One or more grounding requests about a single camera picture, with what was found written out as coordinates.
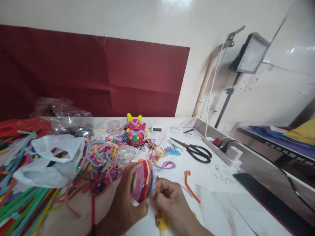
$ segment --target red backdrop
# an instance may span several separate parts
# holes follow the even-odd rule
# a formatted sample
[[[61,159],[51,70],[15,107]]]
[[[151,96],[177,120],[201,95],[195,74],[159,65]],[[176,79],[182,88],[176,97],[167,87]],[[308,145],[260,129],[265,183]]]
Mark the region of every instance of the red backdrop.
[[[1,120],[39,96],[93,116],[174,117],[189,48],[0,25]]]

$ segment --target light stand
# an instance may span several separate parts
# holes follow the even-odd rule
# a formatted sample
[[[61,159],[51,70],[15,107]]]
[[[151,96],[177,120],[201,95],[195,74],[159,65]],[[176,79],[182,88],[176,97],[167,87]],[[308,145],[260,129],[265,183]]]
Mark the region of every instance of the light stand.
[[[219,114],[216,125],[214,126],[215,128],[219,126],[221,118],[235,90],[234,88],[240,75],[242,73],[255,74],[258,67],[262,63],[269,46],[270,43],[261,37],[257,32],[251,33],[247,37],[247,40],[245,44],[243,44],[238,56],[229,66],[229,70],[237,72],[237,76],[234,80],[232,88],[225,89],[227,97]]]

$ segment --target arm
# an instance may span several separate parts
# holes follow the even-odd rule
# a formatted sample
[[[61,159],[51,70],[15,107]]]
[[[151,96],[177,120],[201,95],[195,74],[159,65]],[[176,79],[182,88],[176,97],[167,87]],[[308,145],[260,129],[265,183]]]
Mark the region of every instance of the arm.
[[[159,178],[151,191],[151,197],[155,204],[164,210],[176,235],[213,236],[191,212],[180,184]]]
[[[148,214],[149,198],[138,206],[134,206],[131,202],[132,177],[141,165],[141,163],[132,163],[125,169],[108,213],[96,226],[95,236],[123,235]]]

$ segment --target left hand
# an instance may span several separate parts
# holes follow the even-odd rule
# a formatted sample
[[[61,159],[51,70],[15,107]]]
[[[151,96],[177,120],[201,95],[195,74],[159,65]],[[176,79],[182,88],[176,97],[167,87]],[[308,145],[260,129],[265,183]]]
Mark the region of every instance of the left hand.
[[[133,174],[141,165],[142,163],[132,163],[125,169],[112,205],[96,228],[96,235],[122,235],[148,214],[150,198],[145,199],[138,206],[131,203],[131,181]]]

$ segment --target scissors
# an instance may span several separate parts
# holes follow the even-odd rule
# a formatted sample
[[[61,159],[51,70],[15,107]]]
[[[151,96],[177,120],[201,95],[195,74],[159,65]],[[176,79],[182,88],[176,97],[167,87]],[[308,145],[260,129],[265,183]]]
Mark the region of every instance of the scissors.
[[[193,157],[193,158],[195,158],[197,161],[199,161],[199,162],[201,162],[201,163],[205,163],[205,164],[207,164],[207,163],[210,163],[210,161],[211,161],[211,157],[212,157],[212,154],[207,150],[207,149],[205,149],[204,147],[201,147],[201,146],[196,146],[196,145],[192,145],[192,144],[185,144],[185,143],[182,143],[182,142],[180,142],[180,141],[178,141],[178,140],[176,140],[176,139],[173,139],[173,138],[171,138],[172,140],[174,140],[176,143],[179,143],[180,145],[182,145],[183,147],[185,147],[186,148],[186,150],[187,150],[187,152]],[[206,161],[204,161],[204,160],[201,160],[201,159],[199,159],[199,158],[197,158],[194,154],[197,154],[197,155],[199,155],[199,156],[202,156],[202,157],[204,157],[205,159],[207,159]]]

